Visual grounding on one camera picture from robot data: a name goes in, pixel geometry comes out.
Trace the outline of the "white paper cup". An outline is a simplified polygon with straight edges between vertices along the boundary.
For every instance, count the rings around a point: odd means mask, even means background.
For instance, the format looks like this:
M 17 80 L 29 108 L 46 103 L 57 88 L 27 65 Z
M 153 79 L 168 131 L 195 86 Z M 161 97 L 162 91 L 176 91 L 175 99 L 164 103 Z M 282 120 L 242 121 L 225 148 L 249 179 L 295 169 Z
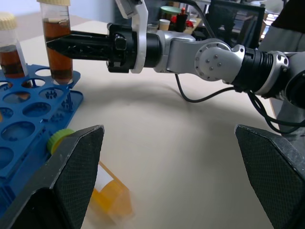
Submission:
M 159 30 L 168 31 L 171 21 L 167 19 L 159 19 Z

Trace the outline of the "yellow tube with green cap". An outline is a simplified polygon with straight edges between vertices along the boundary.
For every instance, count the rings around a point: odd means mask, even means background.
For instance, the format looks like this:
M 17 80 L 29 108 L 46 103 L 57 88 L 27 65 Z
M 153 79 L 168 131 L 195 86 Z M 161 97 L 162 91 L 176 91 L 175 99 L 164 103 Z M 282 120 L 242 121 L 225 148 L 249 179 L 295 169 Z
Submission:
M 92 197 L 113 221 L 133 214 L 129 189 L 102 162 L 98 164 Z

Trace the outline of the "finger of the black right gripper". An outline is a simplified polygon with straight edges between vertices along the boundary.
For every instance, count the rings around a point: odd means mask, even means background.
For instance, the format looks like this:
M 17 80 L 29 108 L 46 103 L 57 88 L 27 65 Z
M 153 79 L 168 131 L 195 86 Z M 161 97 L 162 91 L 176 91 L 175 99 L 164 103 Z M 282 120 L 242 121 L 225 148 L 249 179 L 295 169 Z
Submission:
M 72 33 L 68 36 L 68 38 L 73 40 L 104 40 L 108 39 L 108 36 L 97 33 Z
M 108 60 L 110 57 L 110 39 L 107 36 L 67 35 L 46 44 L 48 48 L 71 59 Z

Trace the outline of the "blue test tube rack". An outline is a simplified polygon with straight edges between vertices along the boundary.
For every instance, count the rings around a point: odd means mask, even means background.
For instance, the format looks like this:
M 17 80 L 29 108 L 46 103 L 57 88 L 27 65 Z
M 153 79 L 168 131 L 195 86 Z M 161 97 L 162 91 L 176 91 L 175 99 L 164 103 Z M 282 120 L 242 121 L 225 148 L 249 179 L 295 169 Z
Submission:
M 47 141 L 68 126 L 83 100 L 73 90 L 79 72 L 70 84 L 57 85 L 50 75 L 37 74 L 46 69 L 29 65 L 21 79 L 6 78 L 0 69 L 0 217 L 50 158 Z

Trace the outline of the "clear plastic cup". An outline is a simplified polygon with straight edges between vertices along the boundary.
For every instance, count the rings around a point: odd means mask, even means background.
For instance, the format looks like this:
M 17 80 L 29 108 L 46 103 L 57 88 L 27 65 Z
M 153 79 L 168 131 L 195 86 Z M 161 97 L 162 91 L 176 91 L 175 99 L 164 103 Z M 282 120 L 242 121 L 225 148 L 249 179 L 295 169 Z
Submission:
M 159 29 L 159 23 L 154 21 L 147 25 L 147 33 L 156 33 Z

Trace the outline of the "black monitor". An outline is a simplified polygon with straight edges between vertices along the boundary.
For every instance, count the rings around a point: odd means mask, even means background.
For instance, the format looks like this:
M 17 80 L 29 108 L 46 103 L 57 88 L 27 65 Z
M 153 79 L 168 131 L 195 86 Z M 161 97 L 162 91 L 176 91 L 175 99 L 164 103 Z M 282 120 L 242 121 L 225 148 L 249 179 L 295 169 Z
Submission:
M 225 0 L 212 0 L 208 23 L 215 37 L 229 46 L 257 48 L 265 8 Z

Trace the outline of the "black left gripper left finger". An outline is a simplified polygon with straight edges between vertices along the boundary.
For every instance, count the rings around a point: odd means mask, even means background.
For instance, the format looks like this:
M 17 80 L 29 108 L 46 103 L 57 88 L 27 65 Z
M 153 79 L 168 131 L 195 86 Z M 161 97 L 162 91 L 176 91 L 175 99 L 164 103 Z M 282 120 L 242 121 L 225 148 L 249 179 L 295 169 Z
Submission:
M 102 125 L 64 137 L 0 218 L 0 229 L 81 229 L 103 137 Z

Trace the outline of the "brown tube with cream cap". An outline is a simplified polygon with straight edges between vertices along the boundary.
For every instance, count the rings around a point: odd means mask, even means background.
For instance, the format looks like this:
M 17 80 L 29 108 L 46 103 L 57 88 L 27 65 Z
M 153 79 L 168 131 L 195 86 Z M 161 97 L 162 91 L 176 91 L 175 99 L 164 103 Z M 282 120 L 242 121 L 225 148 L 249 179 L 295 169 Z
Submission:
M 9 12 L 0 11 L 0 67 L 5 77 L 12 79 L 28 76 L 16 29 L 15 16 Z
M 70 0 L 36 0 L 40 4 L 45 42 L 50 42 L 71 33 Z M 72 59 L 47 47 L 51 76 L 58 84 L 72 80 Z

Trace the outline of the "black bottle with red cap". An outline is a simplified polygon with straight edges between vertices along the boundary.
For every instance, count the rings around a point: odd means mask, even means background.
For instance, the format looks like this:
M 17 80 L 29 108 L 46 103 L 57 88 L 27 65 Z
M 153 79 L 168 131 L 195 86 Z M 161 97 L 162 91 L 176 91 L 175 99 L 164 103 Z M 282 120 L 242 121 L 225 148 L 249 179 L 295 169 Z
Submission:
M 175 25 L 176 32 L 183 32 L 185 30 L 187 17 L 188 16 L 185 13 L 185 8 L 182 8 L 181 12 L 176 16 L 176 25 Z

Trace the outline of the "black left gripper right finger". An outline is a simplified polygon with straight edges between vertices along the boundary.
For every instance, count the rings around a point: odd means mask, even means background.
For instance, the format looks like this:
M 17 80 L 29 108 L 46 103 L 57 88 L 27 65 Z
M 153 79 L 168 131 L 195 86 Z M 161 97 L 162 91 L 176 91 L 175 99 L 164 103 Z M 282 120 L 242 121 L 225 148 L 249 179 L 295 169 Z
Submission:
M 250 184 L 274 229 L 305 229 L 305 154 L 269 131 L 236 125 Z

